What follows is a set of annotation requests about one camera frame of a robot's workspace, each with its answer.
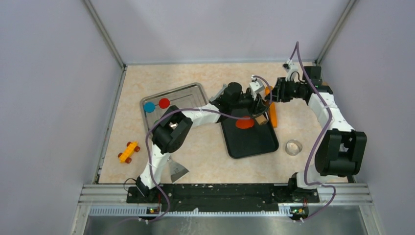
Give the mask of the orange-red dough piece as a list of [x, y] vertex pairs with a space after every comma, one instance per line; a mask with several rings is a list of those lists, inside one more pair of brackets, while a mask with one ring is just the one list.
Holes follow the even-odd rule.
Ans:
[[249, 116], [244, 116], [242, 119], [237, 119], [235, 123], [235, 127], [241, 130], [246, 130], [254, 127], [255, 120], [250, 118]]

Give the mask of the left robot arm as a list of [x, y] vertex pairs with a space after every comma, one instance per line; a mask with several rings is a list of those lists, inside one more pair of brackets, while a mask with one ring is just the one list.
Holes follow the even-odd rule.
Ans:
[[182, 147], [193, 127], [228, 119], [267, 124], [266, 112], [272, 101], [261, 93], [270, 88], [266, 80], [254, 75], [245, 92], [241, 84], [231, 82], [204, 106], [182, 109], [175, 105], [169, 107], [146, 133], [147, 165], [136, 179], [138, 196], [144, 202], [155, 200], [165, 164], [171, 154]]

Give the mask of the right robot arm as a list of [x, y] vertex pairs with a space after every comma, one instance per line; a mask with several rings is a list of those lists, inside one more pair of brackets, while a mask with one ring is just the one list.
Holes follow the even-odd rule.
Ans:
[[293, 174], [289, 179], [287, 196], [299, 202], [311, 190], [334, 177], [357, 175], [361, 169], [367, 136], [346, 121], [335, 102], [331, 87], [321, 78], [320, 66], [306, 66], [298, 81], [295, 81], [295, 76], [299, 68], [295, 64], [286, 62], [283, 68], [287, 75], [277, 79], [272, 90], [273, 101], [304, 100], [322, 127], [322, 133], [311, 151], [314, 163], [308, 161], [303, 171]]

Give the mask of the black baking tray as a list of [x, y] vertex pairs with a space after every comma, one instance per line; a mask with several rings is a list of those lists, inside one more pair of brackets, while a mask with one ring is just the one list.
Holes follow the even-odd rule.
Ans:
[[241, 159], [278, 150], [279, 142], [271, 123], [240, 129], [236, 127], [238, 120], [226, 118], [221, 121], [228, 155], [233, 159]]

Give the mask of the wooden dough roller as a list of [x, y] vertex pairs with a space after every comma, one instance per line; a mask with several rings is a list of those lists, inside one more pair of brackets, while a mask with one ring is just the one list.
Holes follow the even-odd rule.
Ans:
[[255, 108], [255, 113], [253, 114], [253, 118], [258, 125], [264, 125], [269, 122], [268, 117], [268, 110], [270, 108], [269, 101], [261, 101]]

